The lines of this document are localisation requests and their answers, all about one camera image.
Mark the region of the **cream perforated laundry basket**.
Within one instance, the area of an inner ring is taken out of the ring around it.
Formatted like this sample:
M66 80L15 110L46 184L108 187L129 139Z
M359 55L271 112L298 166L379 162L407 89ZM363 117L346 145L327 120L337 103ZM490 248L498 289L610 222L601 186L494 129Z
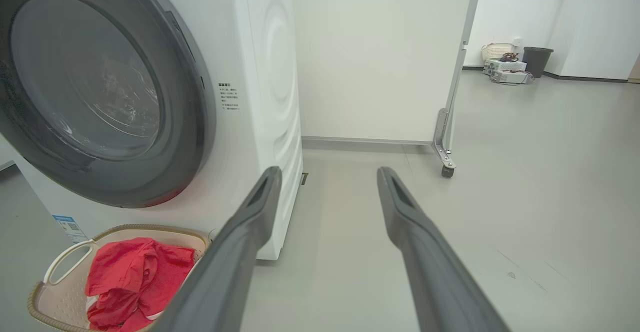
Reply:
M29 314L39 322L61 332L98 332L89 328L85 285L90 265L99 248L111 242L135 237L152 238L160 243L194 249L193 259L199 261L211 243L210 238L189 229L154 224L126 224L101 232L96 237L76 243L60 253L50 264L27 301ZM85 253L62 277L52 280L56 268L77 250Z

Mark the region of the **grey metal caster leg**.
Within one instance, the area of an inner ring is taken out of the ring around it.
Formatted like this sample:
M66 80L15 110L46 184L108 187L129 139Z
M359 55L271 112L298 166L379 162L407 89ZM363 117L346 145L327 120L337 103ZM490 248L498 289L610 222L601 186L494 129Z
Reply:
M447 108L442 108L438 112L438 118L435 125L433 140L431 143L432 149L439 157L442 163L441 176L444 178L451 178L454 175L457 165L451 159L451 153L445 145L446 131L448 124L449 111Z

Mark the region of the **red jersey with black number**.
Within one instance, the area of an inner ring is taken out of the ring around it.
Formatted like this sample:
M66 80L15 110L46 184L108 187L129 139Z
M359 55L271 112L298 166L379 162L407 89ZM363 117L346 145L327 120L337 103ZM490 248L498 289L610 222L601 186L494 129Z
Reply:
M89 297L123 288L165 293L171 301L194 268L194 252L145 237L108 243L91 262L84 293Z

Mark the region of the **dark round washing machine door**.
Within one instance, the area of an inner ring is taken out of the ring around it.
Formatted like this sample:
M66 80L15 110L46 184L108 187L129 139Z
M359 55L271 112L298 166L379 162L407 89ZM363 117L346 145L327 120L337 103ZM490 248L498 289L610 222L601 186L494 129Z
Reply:
M85 199L179 195L204 159L205 96L160 0L0 0L0 134Z

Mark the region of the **white front-load washing machine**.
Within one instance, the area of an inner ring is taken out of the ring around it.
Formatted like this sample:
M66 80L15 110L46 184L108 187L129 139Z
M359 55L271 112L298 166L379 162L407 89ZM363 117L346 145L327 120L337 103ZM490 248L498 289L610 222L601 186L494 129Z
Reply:
M214 238L270 166L282 172L272 236L257 258L277 260L303 170L293 0L160 0L189 43L205 86L205 154L179 195L151 207L107 206L60 186L9 144L51 215L70 216L88 238L148 223Z

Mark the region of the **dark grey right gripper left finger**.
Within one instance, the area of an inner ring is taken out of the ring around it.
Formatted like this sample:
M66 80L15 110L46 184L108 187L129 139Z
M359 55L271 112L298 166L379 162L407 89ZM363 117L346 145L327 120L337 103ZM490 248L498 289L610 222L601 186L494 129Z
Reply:
M258 251L270 240L282 172L270 166L214 238L151 332L240 332Z

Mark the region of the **red garment with white trim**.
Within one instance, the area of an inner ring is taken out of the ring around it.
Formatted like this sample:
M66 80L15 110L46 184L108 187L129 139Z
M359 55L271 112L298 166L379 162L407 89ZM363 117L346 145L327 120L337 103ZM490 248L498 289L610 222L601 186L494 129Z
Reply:
M101 332L141 332L160 317L169 301L165 293L123 288L89 296L86 298L89 328Z

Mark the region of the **white flat device box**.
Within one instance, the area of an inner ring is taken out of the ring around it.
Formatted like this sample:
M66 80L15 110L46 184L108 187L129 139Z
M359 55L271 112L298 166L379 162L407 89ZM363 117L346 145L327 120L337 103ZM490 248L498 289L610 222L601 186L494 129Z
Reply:
M493 74L494 71L525 71L527 64L521 61L486 60L483 74Z
M489 75L489 78L492 83L505 85L532 84L535 80L530 72L517 70L496 70Z

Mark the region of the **dark grey trash bin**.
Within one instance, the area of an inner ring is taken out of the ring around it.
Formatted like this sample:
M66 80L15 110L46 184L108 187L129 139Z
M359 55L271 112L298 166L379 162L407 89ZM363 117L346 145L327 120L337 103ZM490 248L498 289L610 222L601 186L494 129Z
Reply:
M526 63L525 71L535 79L540 78L553 52L549 48L524 47L521 60Z

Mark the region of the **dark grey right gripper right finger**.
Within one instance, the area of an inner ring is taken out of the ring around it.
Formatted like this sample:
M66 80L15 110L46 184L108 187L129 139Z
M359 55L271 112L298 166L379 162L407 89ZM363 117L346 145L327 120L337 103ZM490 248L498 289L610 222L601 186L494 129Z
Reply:
M376 172L387 235L402 253L420 332L511 332L398 174Z

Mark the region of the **white partition panel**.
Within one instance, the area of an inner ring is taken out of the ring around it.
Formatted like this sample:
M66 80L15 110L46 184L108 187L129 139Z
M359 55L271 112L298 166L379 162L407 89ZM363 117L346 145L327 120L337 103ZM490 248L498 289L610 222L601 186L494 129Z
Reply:
M293 0L308 139L427 144L478 0Z

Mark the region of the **blue energy label sticker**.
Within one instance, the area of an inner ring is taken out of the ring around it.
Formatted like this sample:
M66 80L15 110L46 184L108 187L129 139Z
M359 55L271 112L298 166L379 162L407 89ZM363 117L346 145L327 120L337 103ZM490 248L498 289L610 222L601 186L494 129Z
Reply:
M89 241L89 238L80 229L78 223L70 216L52 215L52 217L57 221L73 244Z

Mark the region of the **white woven storage basket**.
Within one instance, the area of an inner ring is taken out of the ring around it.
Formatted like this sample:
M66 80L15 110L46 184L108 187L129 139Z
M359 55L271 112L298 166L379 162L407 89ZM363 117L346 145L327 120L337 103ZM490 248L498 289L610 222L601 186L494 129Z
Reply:
M503 55L514 52L515 46L512 43L489 43L482 46L482 60L500 60Z

